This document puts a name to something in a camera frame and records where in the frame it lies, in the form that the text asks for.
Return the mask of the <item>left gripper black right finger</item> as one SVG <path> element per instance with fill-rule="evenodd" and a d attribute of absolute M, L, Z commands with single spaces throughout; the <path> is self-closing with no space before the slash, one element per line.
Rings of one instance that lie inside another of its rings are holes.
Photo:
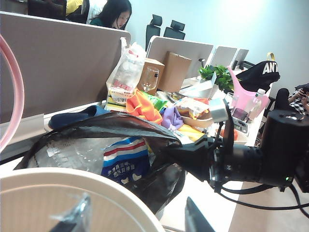
<path fill-rule="evenodd" d="M 212 226 L 190 197 L 187 197 L 184 211 L 186 232 L 214 232 Z"/>

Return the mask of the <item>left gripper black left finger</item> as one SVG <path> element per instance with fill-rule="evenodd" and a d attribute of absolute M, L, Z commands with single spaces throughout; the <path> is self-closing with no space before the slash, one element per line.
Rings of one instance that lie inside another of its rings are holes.
<path fill-rule="evenodd" d="M 84 192 L 72 208 L 50 216 L 51 219 L 57 220 L 57 224 L 50 229 L 50 232 L 89 232 L 91 217 L 91 198 Z"/>

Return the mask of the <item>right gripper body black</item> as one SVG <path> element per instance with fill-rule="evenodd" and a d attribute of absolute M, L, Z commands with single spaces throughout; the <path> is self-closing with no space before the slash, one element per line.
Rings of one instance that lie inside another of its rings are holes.
<path fill-rule="evenodd" d="M 263 154 L 257 147 L 234 145 L 216 150 L 210 167 L 209 185 L 220 192 L 228 181 L 258 182 Z"/>

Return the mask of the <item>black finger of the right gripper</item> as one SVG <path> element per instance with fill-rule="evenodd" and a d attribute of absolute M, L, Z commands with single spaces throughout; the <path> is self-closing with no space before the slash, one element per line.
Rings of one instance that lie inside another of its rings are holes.
<path fill-rule="evenodd" d="M 194 143 L 171 144 L 161 149 L 165 157 L 188 171 L 200 181 L 210 180 L 214 137 L 201 137 Z"/>

